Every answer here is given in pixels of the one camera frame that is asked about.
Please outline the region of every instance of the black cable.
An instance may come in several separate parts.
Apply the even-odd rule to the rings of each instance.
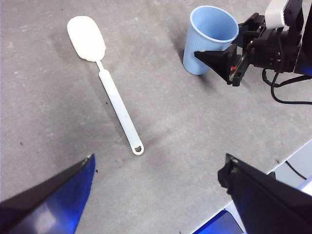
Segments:
[[[290,83],[294,83],[294,82],[299,82],[299,81],[302,81],[302,80],[307,80],[307,77],[305,76],[300,76],[300,77],[297,77],[297,78],[293,78],[293,79],[289,79],[289,80],[286,80],[280,84],[276,84],[276,79],[279,75],[279,73],[281,72],[282,68],[283,68],[283,65],[284,65],[284,55],[283,55],[283,50],[282,50],[282,45],[281,45],[281,33],[283,31],[283,28],[278,28],[277,29],[277,43],[278,43],[278,47],[279,47],[279,55],[280,55],[280,66],[279,66],[279,70],[278,72],[275,73],[275,76],[272,80],[272,83],[270,84],[270,82],[268,81],[268,79],[266,78],[266,72],[265,72],[265,69],[264,71],[262,71],[262,79],[264,82],[266,82],[267,84],[270,84],[271,85],[271,95],[273,97],[273,99],[279,103],[283,103],[283,104],[296,104],[296,105],[312,105],[312,101],[284,101],[284,100],[281,100],[279,99],[278,97],[276,97],[275,93],[274,93],[274,88],[278,88],[278,87],[281,87],[281,86],[284,86],[286,84],[290,84]]]
[[[285,161],[285,163],[293,170],[293,172],[295,172],[298,176],[300,176],[301,178],[303,178],[304,180],[306,180],[307,178],[302,175],[299,171],[297,171],[288,161]]]
[[[272,85],[271,85],[271,95],[273,97],[273,99],[279,103],[283,103],[283,104],[294,104],[294,105],[312,105],[312,101],[284,101],[279,99],[278,97],[276,97],[275,93],[274,93],[274,83],[276,82],[276,79],[278,77],[279,73],[276,73],[273,81],[272,81]]]
[[[304,80],[309,80],[309,79],[312,79],[311,76],[307,76],[307,75],[303,75],[303,76],[299,76],[299,77],[295,77],[295,78],[291,78],[291,79],[288,79],[286,81],[283,81],[282,83],[280,84],[277,84],[275,83],[274,84],[274,88],[279,88],[279,87],[282,87],[284,85],[287,85],[287,84],[292,84],[292,83],[296,83],[296,82],[300,82],[300,81],[304,81]],[[262,80],[267,83],[269,86],[272,85],[272,82],[270,82],[267,78],[267,72],[266,72],[266,69],[263,69],[262,71]]]

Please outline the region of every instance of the gray surface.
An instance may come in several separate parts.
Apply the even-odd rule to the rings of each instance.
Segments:
[[[274,102],[260,69],[234,88],[213,71],[192,76],[180,61],[193,8],[215,5],[240,22],[268,3],[2,1],[1,198],[94,152],[98,174],[77,234],[191,233],[230,200],[216,179],[226,152],[269,171],[312,137],[311,108]],[[142,156],[132,154],[96,65],[70,43],[66,24],[77,15],[92,17],[104,36],[103,64]],[[277,95],[311,99],[307,84]]]

